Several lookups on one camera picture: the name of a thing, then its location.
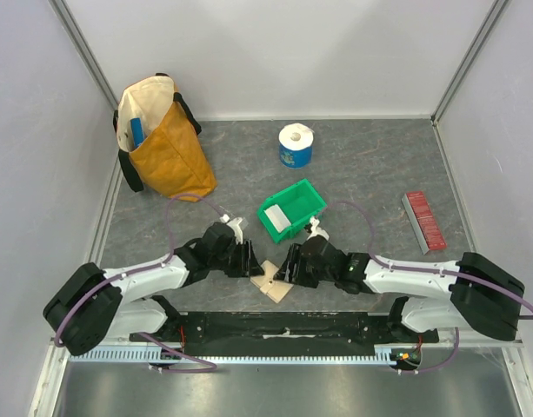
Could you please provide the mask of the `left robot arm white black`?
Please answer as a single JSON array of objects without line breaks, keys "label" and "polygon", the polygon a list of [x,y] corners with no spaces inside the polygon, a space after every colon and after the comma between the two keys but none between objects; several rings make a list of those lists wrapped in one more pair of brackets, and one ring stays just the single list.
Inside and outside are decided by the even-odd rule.
[{"label": "left robot arm white black", "polygon": [[246,224],[242,217],[224,216],[202,237],[127,268],[101,269],[93,262],[84,263],[43,309],[55,343],[80,356],[102,341],[140,332],[172,340],[179,320],[163,291],[196,284],[212,271],[229,278],[263,274],[251,241],[243,236]]}]

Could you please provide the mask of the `white credit card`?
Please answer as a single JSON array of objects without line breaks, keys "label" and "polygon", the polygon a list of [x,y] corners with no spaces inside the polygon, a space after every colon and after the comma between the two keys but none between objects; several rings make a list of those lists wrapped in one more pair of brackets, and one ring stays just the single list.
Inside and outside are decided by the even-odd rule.
[{"label": "white credit card", "polygon": [[265,209],[264,213],[277,233],[282,233],[285,229],[291,226],[291,221],[277,204]]}]

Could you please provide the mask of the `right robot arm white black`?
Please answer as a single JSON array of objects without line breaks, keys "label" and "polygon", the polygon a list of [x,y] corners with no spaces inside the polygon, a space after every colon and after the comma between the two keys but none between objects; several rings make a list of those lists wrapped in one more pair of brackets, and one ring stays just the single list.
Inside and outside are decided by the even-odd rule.
[{"label": "right robot arm white black", "polygon": [[439,328],[470,328],[513,341],[524,285],[484,256],[466,252],[458,261],[393,261],[335,248],[320,235],[290,246],[275,280],[316,288],[328,281],[352,294],[396,294],[386,320],[394,341]]}]

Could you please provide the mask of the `beige leather card holder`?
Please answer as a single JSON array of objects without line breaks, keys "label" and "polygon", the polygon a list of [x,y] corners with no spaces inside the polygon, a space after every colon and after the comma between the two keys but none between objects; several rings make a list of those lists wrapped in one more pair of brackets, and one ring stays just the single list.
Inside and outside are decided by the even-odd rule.
[{"label": "beige leather card holder", "polygon": [[263,275],[253,276],[250,281],[261,291],[263,295],[268,296],[273,302],[280,303],[282,299],[291,291],[293,285],[274,279],[278,267],[271,261],[264,261],[261,264]]}]

